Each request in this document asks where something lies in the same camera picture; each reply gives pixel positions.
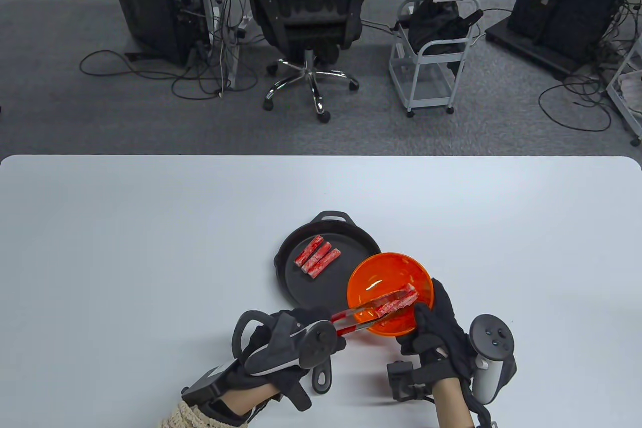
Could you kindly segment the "person's left hand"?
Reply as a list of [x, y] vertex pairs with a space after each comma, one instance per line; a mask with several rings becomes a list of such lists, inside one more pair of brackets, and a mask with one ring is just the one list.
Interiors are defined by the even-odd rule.
[[232, 391], [273, 388], [297, 410], [311, 407], [301, 380], [330, 356], [344, 350], [331, 314], [324, 307], [296, 308], [267, 314], [258, 310], [241, 315], [232, 334], [234, 363], [223, 375], [226, 397]]

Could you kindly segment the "person's right hand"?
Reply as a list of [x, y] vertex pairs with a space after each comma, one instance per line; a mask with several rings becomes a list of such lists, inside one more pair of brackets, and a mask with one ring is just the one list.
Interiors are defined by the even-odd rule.
[[404, 356], [419, 356], [420, 368], [411, 371], [415, 384], [433, 388], [437, 382], [456, 378], [468, 389], [473, 376], [472, 345], [458, 324], [451, 299], [438, 279], [432, 279], [434, 304], [415, 302], [416, 328], [397, 338]]

